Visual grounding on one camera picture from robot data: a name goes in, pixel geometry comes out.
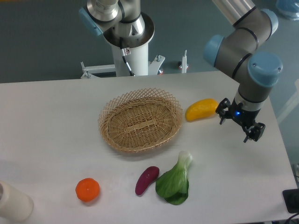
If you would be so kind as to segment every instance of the bok choy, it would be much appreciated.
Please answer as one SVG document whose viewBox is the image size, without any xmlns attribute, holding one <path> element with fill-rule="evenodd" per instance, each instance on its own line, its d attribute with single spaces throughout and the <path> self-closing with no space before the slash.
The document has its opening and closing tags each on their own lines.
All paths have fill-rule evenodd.
<svg viewBox="0 0 299 224">
<path fill-rule="evenodd" d="M 181 151 L 177 164 L 156 180 L 156 192 L 168 203 L 179 205 L 188 198 L 189 180 L 188 167 L 192 156 L 187 151 Z"/>
</svg>

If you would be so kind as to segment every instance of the wicker basket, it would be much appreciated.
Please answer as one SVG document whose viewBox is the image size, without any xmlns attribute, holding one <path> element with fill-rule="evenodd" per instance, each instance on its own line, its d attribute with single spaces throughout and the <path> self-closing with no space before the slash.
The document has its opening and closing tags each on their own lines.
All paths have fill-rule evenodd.
<svg viewBox="0 0 299 224">
<path fill-rule="evenodd" d="M 99 131 L 113 148 L 140 152 L 169 141 L 180 129 L 179 102 L 160 89 L 123 94 L 107 103 L 100 114 Z"/>
</svg>

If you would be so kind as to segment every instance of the white table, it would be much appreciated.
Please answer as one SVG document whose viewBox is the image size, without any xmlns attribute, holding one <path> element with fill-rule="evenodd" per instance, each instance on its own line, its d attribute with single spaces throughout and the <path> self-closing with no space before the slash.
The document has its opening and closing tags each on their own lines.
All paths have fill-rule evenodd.
<svg viewBox="0 0 299 224">
<path fill-rule="evenodd" d="M 147 87 L 173 94 L 185 110 L 204 98 L 232 101 L 238 84 L 221 72 L 0 84 L 0 179 L 34 200 L 26 223 L 235 224 L 290 216 L 282 191 L 297 186 L 269 99 L 257 117 L 266 124 L 258 142 L 243 143 L 240 126 L 220 126 L 215 116 L 184 120 L 174 139 L 146 154 L 119 154 L 101 138 L 99 114 L 114 97 Z M 139 175 L 149 166 L 171 169 L 181 150 L 193 155 L 185 203 L 167 204 L 154 184 L 137 197 Z M 87 177 L 101 186 L 90 206 L 75 193 Z"/>
</svg>

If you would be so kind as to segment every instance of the black cable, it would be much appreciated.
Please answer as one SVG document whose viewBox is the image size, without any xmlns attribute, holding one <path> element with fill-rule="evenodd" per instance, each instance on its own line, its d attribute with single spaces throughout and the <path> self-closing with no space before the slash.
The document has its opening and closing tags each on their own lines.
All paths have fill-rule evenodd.
<svg viewBox="0 0 299 224">
<path fill-rule="evenodd" d="M 289 223 L 290 223 L 290 220 L 291 220 L 292 218 L 296 217 L 296 216 L 299 216 L 299 212 L 296 213 L 295 215 L 292 215 L 291 217 L 289 217 L 289 218 L 285 221 L 284 224 L 289 224 Z"/>
<path fill-rule="evenodd" d="M 120 49 L 124 49 L 123 38 L 122 37 L 120 37 Z M 131 67 L 130 67 L 129 63 L 127 62 L 125 56 L 122 56 L 122 59 L 123 59 L 123 62 L 127 65 L 127 68 L 129 70 L 130 76 L 135 76 L 135 74 L 132 72 Z"/>
</svg>

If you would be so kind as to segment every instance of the orange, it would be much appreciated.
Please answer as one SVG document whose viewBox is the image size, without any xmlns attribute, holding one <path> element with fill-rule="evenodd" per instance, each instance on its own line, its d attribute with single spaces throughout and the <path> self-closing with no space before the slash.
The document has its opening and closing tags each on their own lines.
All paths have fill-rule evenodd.
<svg viewBox="0 0 299 224">
<path fill-rule="evenodd" d="M 100 194 L 100 185 L 92 178 L 85 178 L 76 186 L 77 197 L 83 202 L 90 202 Z"/>
</svg>

